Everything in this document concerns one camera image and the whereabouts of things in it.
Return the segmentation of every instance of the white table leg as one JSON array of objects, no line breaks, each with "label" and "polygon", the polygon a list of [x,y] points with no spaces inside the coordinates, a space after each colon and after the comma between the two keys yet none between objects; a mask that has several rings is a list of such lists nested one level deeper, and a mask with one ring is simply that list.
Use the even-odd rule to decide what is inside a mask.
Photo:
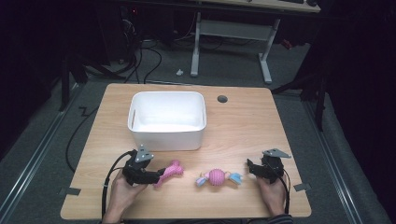
[{"label": "white table leg", "polygon": [[201,33],[201,13],[197,12],[197,22],[195,27],[195,45],[194,45],[194,52],[192,53],[192,62],[191,62],[192,77],[198,77],[200,33]]},{"label": "white table leg", "polygon": [[264,53],[259,54],[260,65],[262,66],[262,75],[264,76],[264,81],[267,84],[272,83],[271,74],[268,69],[267,57],[270,52],[271,46],[274,42],[274,38],[276,35],[277,27],[279,26],[280,19],[275,20],[274,26],[271,29],[270,35],[268,37],[267,45],[265,46]]}]

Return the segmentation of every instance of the sleeve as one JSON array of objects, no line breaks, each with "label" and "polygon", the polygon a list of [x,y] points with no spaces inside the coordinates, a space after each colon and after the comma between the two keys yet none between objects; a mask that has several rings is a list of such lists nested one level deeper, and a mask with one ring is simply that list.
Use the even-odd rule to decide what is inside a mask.
[{"label": "sleeve", "polygon": [[273,217],[268,221],[268,224],[292,224],[292,223],[293,223],[292,216],[287,214]]}]

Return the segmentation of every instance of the dark background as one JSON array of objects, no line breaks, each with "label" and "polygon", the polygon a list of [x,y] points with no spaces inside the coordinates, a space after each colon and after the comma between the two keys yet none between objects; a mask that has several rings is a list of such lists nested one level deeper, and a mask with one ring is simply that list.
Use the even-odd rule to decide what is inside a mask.
[{"label": "dark background", "polygon": [[[390,196],[396,177],[395,2],[338,0],[319,5],[322,15],[348,17],[348,22],[320,26],[283,20],[276,43],[287,39],[293,45],[312,44],[296,79],[319,74],[324,61],[331,65],[326,69],[326,91],[337,118],[379,201],[395,221],[390,211],[396,203]],[[1,158],[50,98],[65,55],[78,53],[100,64],[128,59],[122,25],[112,25],[120,19],[119,9],[107,3],[0,2]],[[190,12],[139,9],[136,29],[171,45],[173,30],[188,31],[191,24],[186,21],[191,18]],[[318,88],[314,81],[300,88],[309,85]]]}]

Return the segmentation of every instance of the gray carpet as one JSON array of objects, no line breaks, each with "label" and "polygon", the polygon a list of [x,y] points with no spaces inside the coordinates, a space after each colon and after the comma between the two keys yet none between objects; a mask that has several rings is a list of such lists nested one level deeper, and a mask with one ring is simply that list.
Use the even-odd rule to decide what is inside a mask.
[{"label": "gray carpet", "polygon": [[[154,42],[145,43],[146,47],[154,46],[162,55],[161,65],[148,77],[148,82],[173,82],[197,85],[266,87],[274,89],[293,80],[302,59],[309,46],[297,47],[291,50],[274,45],[268,58],[269,68],[273,76],[271,86],[263,83],[260,65],[255,51],[260,42],[249,42],[243,46],[223,44],[216,50],[216,44],[203,45],[201,51],[200,74],[190,77],[191,48],[189,42],[181,42],[180,46],[172,48]],[[143,76],[159,61],[160,57],[151,50],[143,50],[143,60],[138,69],[142,82]],[[176,76],[176,71],[184,71],[183,76]],[[132,76],[129,82],[136,83]],[[64,115],[59,130],[53,136],[46,156],[36,170],[33,179],[22,195],[15,210],[7,223],[97,223],[97,220],[67,221],[60,217],[64,196],[60,195],[61,188],[69,187],[73,173],[65,161],[66,146],[70,137],[85,117],[81,116],[86,107],[90,113],[99,106],[106,85],[115,80],[90,76],[89,82],[78,89],[73,104]],[[1,178],[0,200],[6,200],[26,166],[35,149],[39,145],[44,133],[51,122],[59,114],[60,85],[53,89],[52,97],[32,117],[29,126],[15,144],[14,148],[1,161],[3,172]],[[322,144],[318,139],[316,127],[306,112],[304,103],[300,101],[298,91],[287,91],[275,95],[276,106],[284,125],[286,135],[290,141],[293,155],[304,183],[312,187],[307,192],[312,207],[312,215],[306,218],[295,218],[295,223],[349,223],[346,210],[339,198],[334,180],[326,165],[322,153]],[[91,129],[94,116],[89,117],[72,139],[69,148],[69,159],[73,167],[78,164],[80,153]],[[367,179],[353,157],[349,146],[342,134],[336,116],[332,112],[331,102],[326,101],[323,117],[324,135],[328,140],[333,155],[350,187],[352,197],[361,214],[361,223],[390,223],[382,206],[376,200]]]}]

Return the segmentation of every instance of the black cable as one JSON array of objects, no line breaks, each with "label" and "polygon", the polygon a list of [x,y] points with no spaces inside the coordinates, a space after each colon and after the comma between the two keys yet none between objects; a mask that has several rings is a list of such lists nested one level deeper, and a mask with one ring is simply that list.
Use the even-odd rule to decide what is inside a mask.
[{"label": "black cable", "polygon": [[[128,21],[128,20],[123,20],[123,21],[126,21],[131,25],[129,28],[131,28],[131,27],[134,28],[134,25],[130,21]],[[129,62],[125,67],[121,68],[118,71],[111,72],[111,71],[104,70],[105,68],[103,66],[98,66],[98,65],[93,66],[92,63],[89,63],[89,65],[91,65],[98,72],[92,71],[91,69],[89,69],[86,66],[85,66],[85,71],[91,75],[94,75],[94,76],[107,75],[110,77],[115,77],[117,79],[120,79],[120,77],[118,76],[119,74],[122,74],[124,72],[131,70],[136,65],[136,57],[134,55],[134,50],[136,49],[135,44],[139,43],[138,39],[140,38],[141,34],[140,33],[136,34],[134,32],[134,29],[133,29],[133,33],[131,35],[132,38],[128,37],[128,34],[126,34],[126,33],[124,33],[124,34],[126,35],[126,45],[127,45],[126,55],[127,55],[127,58],[129,59]]]},{"label": "black cable", "polygon": [[163,61],[163,56],[161,56],[161,53],[159,53],[157,50],[155,50],[155,49],[146,49],[146,50],[151,50],[151,51],[157,53],[158,56],[160,56],[160,60],[158,61],[157,65],[156,65],[153,69],[151,69],[151,71],[149,71],[149,72],[145,75],[145,78],[143,79],[143,84],[146,84],[146,80],[147,80],[148,76],[149,76],[158,66],[160,66],[161,62]]},{"label": "black cable", "polygon": [[[193,45],[195,43],[194,40],[189,41],[189,39],[192,38],[192,37],[193,37],[193,35],[185,37],[184,39],[175,40],[173,43],[178,45],[178,46],[181,46],[181,47],[189,47],[189,46],[191,46],[191,45]],[[178,42],[182,42],[182,41],[188,42],[189,44],[180,44],[180,43],[178,43]]]},{"label": "black cable", "polygon": [[117,163],[119,163],[119,161],[127,155],[132,155],[132,151],[128,151],[120,155],[119,158],[113,163],[106,176],[105,184],[103,185],[103,192],[102,192],[102,218],[106,212],[107,189],[108,189],[108,183],[110,182],[110,176],[113,173],[113,171],[120,169],[120,168],[114,169],[114,167],[116,167]]},{"label": "black cable", "polygon": [[233,224],[229,219],[183,219],[168,224]]},{"label": "black cable", "polygon": [[79,128],[82,126],[82,124],[85,122],[85,120],[87,120],[98,108],[99,108],[99,106],[97,106],[90,114],[84,116],[84,117],[85,117],[84,120],[82,120],[81,123],[80,123],[80,124],[77,126],[77,128],[74,130],[72,136],[71,136],[70,139],[69,139],[69,142],[67,143],[67,147],[66,147],[66,151],[65,151],[66,163],[67,163],[67,166],[70,168],[70,170],[71,170],[73,173],[76,171],[76,169],[73,168],[73,166],[71,165],[71,163],[70,163],[70,161],[69,161],[69,156],[68,156],[68,154],[69,154],[70,145],[71,145],[71,143],[72,143],[72,140],[74,139],[74,136],[76,135],[76,133],[78,132],[78,130],[79,130]]},{"label": "black cable", "polygon": [[221,47],[223,45],[223,43],[224,43],[224,37],[220,37],[219,44],[217,46],[215,46],[214,48],[211,48],[211,49],[210,48],[205,48],[201,44],[200,44],[200,48],[201,49],[208,49],[208,50],[215,50],[215,49],[218,49],[219,47]]},{"label": "black cable", "polygon": [[131,78],[131,76],[134,74],[134,73],[136,73],[136,81],[137,81],[137,84],[140,84],[140,80],[139,80],[139,75],[137,74],[137,68],[140,66],[140,64],[142,63],[142,56],[143,56],[143,53],[142,53],[142,48],[139,48],[140,50],[140,58],[139,58],[139,63],[134,67],[134,71],[132,71],[131,72],[131,74],[127,77],[127,78],[125,78],[125,81],[124,81],[124,83],[127,83],[128,82],[128,80],[129,80],[129,78]]},{"label": "black cable", "polygon": [[290,206],[290,177],[289,177],[289,174],[285,171],[285,169],[283,169],[285,171],[285,173],[286,173],[286,176],[288,177],[288,180],[289,180],[289,188],[288,188],[286,186],[286,183],[283,180],[282,176],[277,174],[275,169],[270,165],[270,163],[268,161],[266,161],[266,163],[271,168],[271,170],[274,172],[274,174],[276,174],[277,178],[280,179],[280,181],[282,181],[283,187],[285,187],[285,191],[286,191],[285,213],[288,214],[289,213],[289,206]]},{"label": "black cable", "polygon": [[189,34],[191,33],[192,28],[194,27],[196,17],[197,17],[197,12],[194,13],[194,17],[192,18],[192,22],[191,22],[189,31],[187,31],[187,33],[185,35],[183,35],[181,38],[174,39],[174,43],[177,44],[177,41],[179,41],[179,40],[183,40],[183,39],[190,38],[190,37],[194,36],[194,35],[189,35]]},{"label": "black cable", "polygon": [[[271,168],[271,170],[274,172],[274,174],[276,174],[277,178],[280,179],[280,181],[282,182],[283,187],[285,188],[286,191],[286,204],[285,204],[285,214],[289,213],[289,207],[290,207],[290,177],[288,172],[286,172],[285,169],[283,169],[283,171],[286,173],[286,177],[288,178],[288,182],[289,182],[289,187],[286,186],[285,181],[283,180],[282,176],[278,175],[277,172],[275,171],[275,169],[269,164],[268,161],[265,161],[267,163],[267,165]],[[250,224],[253,221],[258,221],[258,220],[267,220],[268,218],[266,217],[262,217],[262,218],[253,218],[250,219],[247,224]]]},{"label": "black cable", "polygon": [[258,40],[253,40],[253,39],[249,39],[249,40],[246,40],[246,42],[244,42],[244,43],[237,43],[235,41],[230,41],[230,40],[227,40],[227,39],[224,40],[224,43],[229,44],[229,45],[236,45],[236,46],[246,46],[248,44],[253,44],[253,43],[256,43],[256,42],[259,42],[259,41]]}]

